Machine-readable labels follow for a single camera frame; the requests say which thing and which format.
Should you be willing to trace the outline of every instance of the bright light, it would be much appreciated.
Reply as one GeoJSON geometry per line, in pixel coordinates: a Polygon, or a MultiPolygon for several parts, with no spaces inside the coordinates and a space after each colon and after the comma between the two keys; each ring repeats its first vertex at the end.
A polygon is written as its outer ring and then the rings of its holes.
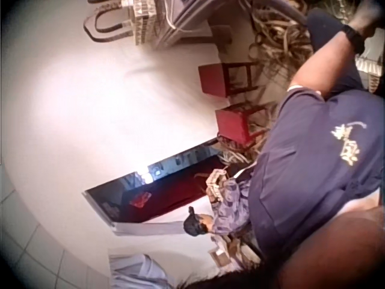
{"type": "Polygon", "coordinates": [[[152,175],[150,173],[146,173],[146,174],[142,175],[141,177],[142,177],[142,179],[144,179],[144,182],[146,184],[150,184],[154,181],[154,179],[152,178],[152,175]]]}
{"type": "Polygon", "coordinates": [[[137,173],[141,176],[149,173],[149,168],[148,167],[142,167],[140,170],[137,170],[137,173]]]}

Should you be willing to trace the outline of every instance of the patterned handbag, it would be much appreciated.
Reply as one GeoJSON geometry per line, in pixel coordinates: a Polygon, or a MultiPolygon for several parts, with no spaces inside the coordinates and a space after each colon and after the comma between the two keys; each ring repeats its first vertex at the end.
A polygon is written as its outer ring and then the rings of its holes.
{"type": "MultiPolygon", "coordinates": [[[[94,0],[88,0],[88,2],[93,4],[105,1],[96,0],[95,2],[94,0]]],[[[140,45],[151,41],[154,35],[156,19],[157,13],[155,0],[121,0],[103,4],[95,9],[94,13],[85,19],[83,23],[83,29],[94,42],[107,43],[133,36],[135,44],[140,45]],[[97,21],[101,15],[107,14],[114,10],[124,9],[126,7],[128,8],[127,20],[107,28],[98,27],[97,21]],[[94,29],[99,34],[111,33],[123,28],[128,28],[128,30],[114,36],[104,38],[96,37],[93,35],[93,33],[91,33],[87,26],[88,22],[92,18],[94,18],[94,29]]]]}

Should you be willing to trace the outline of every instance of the person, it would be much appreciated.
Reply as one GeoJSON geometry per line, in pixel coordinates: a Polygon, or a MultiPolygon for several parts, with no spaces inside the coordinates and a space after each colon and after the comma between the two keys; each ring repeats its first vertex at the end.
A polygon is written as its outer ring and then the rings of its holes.
{"type": "Polygon", "coordinates": [[[308,14],[315,53],[291,81],[248,192],[264,260],[341,214],[380,203],[384,99],[363,88],[354,58],[384,15],[375,0],[363,0],[349,25],[320,9],[308,14]]]}
{"type": "Polygon", "coordinates": [[[190,280],[177,289],[371,289],[383,287],[384,208],[351,211],[317,230],[295,252],[259,266],[209,279],[190,280]]]}
{"type": "Polygon", "coordinates": [[[223,182],[220,192],[223,201],[220,202],[206,190],[214,216],[196,214],[189,207],[189,216],[183,223],[185,232],[193,237],[207,233],[229,235],[237,233],[250,223],[248,212],[248,192],[250,188],[250,172],[256,163],[240,170],[232,178],[223,182]]]}

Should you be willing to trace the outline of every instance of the black watch strap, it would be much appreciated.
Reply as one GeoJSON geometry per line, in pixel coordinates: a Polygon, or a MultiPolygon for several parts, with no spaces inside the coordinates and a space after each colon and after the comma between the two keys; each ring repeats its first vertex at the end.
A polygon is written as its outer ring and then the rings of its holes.
{"type": "Polygon", "coordinates": [[[345,32],[351,44],[354,46],[354,52],[361,55],[365,51],[365,39],[356,30],[349,25],[344,25],[341,31],[345,32]]]}

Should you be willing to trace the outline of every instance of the dark pants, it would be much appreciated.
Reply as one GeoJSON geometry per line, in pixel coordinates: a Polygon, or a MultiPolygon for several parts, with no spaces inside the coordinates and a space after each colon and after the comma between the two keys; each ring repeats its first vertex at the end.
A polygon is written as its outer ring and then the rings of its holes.
{"type": "MultiPolygon", "coordinates": [[[[328,43],[342,27],[343,24],[327,12],[320,9],[311,10],[307,16],[307,29],[314,52],[328,43]]],[[[352,89],[365,90],[355,60],[347,64],[330,94],[334,96],[352,89]]]]}

